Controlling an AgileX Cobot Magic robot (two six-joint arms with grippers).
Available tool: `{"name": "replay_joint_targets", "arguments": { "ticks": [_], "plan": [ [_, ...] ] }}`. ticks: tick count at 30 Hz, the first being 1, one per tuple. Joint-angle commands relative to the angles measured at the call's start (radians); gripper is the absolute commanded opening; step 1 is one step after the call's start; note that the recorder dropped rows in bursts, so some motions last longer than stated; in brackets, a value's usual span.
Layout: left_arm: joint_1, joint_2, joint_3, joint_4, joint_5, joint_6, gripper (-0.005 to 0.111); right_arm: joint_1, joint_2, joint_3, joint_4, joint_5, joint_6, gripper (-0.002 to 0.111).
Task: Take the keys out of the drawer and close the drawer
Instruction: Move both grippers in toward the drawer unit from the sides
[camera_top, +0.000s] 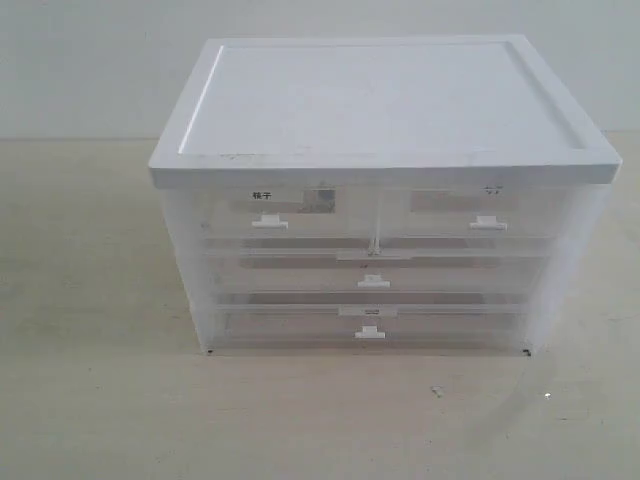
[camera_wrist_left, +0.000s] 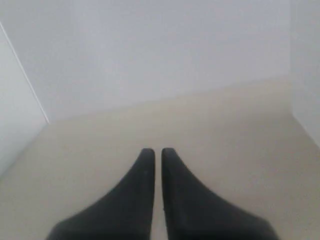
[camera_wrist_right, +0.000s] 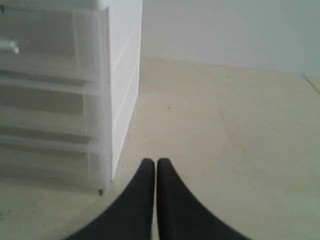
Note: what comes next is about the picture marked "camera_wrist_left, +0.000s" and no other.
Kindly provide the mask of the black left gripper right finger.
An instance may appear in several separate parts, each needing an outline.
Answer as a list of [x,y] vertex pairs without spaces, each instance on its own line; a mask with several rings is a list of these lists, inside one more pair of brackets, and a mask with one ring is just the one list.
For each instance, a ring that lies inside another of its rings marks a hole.
[[170,240],[272,240],[274,229],[207,188],[174,148],[161,151],[162,198]]

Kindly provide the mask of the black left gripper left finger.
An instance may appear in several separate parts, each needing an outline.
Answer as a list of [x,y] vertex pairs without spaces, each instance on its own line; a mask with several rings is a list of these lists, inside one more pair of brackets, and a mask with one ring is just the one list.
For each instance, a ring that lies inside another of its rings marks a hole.
[[155,152],[143,148],[101,199],[51,230],[49,240],[149,240],[155,198]]

